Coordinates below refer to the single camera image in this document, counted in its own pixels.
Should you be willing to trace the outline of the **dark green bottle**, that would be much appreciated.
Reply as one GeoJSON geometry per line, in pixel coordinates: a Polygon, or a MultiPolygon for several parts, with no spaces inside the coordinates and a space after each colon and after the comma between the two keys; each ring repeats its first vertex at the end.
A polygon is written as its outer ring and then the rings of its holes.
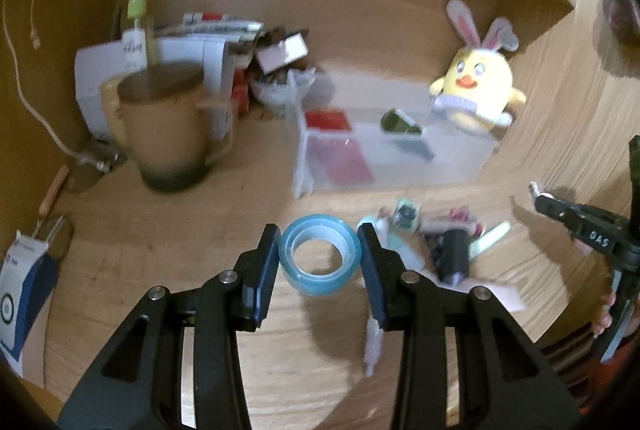
{"type": "Polygon", "coordinates": [[[388,110],[380,120],[381,129],[388,133],[421,135],[422,126],[400,109],[388,110]]]}

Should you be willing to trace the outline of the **red booklet in bin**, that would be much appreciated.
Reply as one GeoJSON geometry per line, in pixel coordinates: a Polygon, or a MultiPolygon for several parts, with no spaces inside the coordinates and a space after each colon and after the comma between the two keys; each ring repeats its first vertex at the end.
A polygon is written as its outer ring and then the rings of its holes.
{"type": "Polygon", "coordinates": [[[305,119],[308,128],[326,134],[321,138],[311,138],[309,149],[334,185],[356,186],[374,182],[359,142],[356,138],[340,136],[340,133],[352,133],[352,125],[344,109],[307,110],[305,119]]]}

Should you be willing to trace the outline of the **small pink white box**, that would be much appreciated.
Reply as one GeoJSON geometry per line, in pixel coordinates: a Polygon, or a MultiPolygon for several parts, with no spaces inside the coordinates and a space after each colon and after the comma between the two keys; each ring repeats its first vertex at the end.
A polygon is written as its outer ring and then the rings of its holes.
{"type": "Polygon", "coordinates": [[[308,54],[309,49],[305,37],[301,32],[298,32],[271,46],[257,50],[255,57],[262,72],[270,74],[270,72],[301,60],[308,54]]]}

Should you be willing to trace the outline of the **brown ceramic mug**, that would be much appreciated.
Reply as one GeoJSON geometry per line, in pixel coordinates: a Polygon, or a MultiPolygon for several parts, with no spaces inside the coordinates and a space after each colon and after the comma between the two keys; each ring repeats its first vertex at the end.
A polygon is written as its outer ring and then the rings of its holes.
{"type": "Polygon", "coordinates": [[[232,101],[206,88],[198,63],[163,63],[134,72],[118,84],[117,95],[130,156],[151,190],[186,190],[231,150],[232,101]]]}

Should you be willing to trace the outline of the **green black small packet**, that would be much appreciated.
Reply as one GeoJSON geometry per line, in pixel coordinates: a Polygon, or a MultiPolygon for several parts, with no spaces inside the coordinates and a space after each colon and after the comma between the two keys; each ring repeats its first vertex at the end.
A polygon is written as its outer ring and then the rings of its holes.
{"type": "Polygon", "coordinates": [[[392,223],[401,230],[414,233],[421,224],[421,207],[416,202],[400,198],[392,214],[392,223]]]}

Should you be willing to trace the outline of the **blue white carton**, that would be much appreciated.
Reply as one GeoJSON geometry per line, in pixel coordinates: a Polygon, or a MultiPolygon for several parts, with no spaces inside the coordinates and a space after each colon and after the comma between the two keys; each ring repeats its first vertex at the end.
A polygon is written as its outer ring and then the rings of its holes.
{"type": "Polygon", "coordinates": [[[57,280],[49,244],[17,231],[1,268],[1,352],[17,376],[41,389],[57,280]]]}

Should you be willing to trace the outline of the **white patterned pen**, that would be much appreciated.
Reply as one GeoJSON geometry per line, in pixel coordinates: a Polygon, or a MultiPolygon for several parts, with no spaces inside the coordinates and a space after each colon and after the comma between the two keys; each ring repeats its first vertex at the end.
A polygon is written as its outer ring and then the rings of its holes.
{"type": "Polygon", "coordinates": [[[364,338],[363,348],[363,371],[364,376],[371,377],[375,372],[375,367],[381,358],[384,332],[378,321],[370,317],[366,326],[366,338],[364,338]]]}

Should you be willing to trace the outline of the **green cap spray bottle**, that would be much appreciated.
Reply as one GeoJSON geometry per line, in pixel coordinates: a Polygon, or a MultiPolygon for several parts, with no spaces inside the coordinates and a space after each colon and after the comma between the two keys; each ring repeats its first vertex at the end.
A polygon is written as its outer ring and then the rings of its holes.
{"type": "Polygon", "coordinates": [[[148,67],[145,16],[146,0],[128,0],[128,27],[122,32],[122,49],[128,74],[148,67]]]}

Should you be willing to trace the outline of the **black cylinder bottle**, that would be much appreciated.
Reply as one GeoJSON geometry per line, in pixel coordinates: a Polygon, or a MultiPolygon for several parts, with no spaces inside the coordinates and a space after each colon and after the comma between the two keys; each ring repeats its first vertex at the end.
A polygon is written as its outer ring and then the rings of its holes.
{"type": "Polygon", "coordinates": [[[456,286],[469,277],[470,241],[467,231],[450,230],[439,237],[436,268],[439,279],[449,286],[456,286]]]}

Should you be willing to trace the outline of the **blue tape roll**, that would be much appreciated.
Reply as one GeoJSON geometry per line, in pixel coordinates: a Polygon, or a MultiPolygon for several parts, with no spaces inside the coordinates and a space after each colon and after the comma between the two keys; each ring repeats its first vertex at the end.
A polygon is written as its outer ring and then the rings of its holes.
{"type": "Polygon", "coordinates": [[[280,265],[288,283],[308,297],[335,294],[360,265],[360,241],[343,220],[310,214],[292,222],[280,245],[280,265]]]}

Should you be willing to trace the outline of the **white green tube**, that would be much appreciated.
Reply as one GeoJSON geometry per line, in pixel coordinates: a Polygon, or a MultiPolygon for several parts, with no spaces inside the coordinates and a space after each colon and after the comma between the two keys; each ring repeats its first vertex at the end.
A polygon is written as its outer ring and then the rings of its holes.
{"type": "Polygon", "coordinates": [[[510,229],[511,223],[509,221],[503,221],[483,235],[480,235],[478,239],[473,240],[469,246],[470,259],[474,260],[480,254],[495,246],[497,242],[500,242],[501,239],[506,237],[510,229]]]}

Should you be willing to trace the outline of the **stack of papers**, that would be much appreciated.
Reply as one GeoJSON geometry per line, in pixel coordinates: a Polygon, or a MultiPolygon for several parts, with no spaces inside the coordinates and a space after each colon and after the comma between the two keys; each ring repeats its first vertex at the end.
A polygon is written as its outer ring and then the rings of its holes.
{"type": "Polygon", "coordinates": [[[263,30],[264,24],[257,20],[243,20],[229,14],[209,12],[184,13],[180,23],[155,27],[155,33],[161,37],[218,34],[242,41],[253,41],[263,30]]]}

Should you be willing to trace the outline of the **yellow chick plush toy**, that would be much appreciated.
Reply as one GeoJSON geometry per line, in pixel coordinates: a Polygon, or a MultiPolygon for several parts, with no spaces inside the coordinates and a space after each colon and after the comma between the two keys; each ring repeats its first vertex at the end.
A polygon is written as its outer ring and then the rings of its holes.
{"type": "Polygon", "coordinates": [[[513,86],[512,69],[503,56],[520,46],[510,20],[495,18],[481,37],[462,0],[450,0],[446,14],[464,46],[454,54],[446,74],[430,84],[433,108],[470,132],[510,127],[509,108],[526,103],[526,95],[513,86]]]}

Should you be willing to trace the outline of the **mint green tube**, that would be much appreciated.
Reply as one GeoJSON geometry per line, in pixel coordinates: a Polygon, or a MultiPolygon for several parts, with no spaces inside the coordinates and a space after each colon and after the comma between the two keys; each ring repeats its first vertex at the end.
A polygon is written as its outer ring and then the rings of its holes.
{"type": "Polygon", "coordinates": [[[374,218],[373,227],[381,246],[384,249],[395,251],[407,270],[416,272],[422,272],[424,270],[424,257],[413,249],[413,246],[407,242],[407,239],[393,231],[386,219],[374,218]]]}

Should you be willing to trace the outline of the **clear plastic storage bin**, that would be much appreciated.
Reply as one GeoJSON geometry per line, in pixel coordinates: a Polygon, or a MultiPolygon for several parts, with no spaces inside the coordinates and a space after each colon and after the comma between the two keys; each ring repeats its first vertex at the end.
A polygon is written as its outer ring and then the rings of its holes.
{"type": "Polygon", "coordinates": [[[303,101],[285,109],[292,138],[293,195],[342,190],[384,190],[415,186],[464,184],[475,179],[498,141],[489,133],[462,130],[442,112],[434,112],[424,83],[390,80],[367,74],[334,72],[318,75],[303,101]],[[363,158],[374,176],[372,184],[336,186],[309,149],[311,138],[326,136],[307,127],[305,112],[344,109],[363,158]],[[421,135],[388,133],[380,120],[390,109],[405,112],[422,126],[421,135]]]}

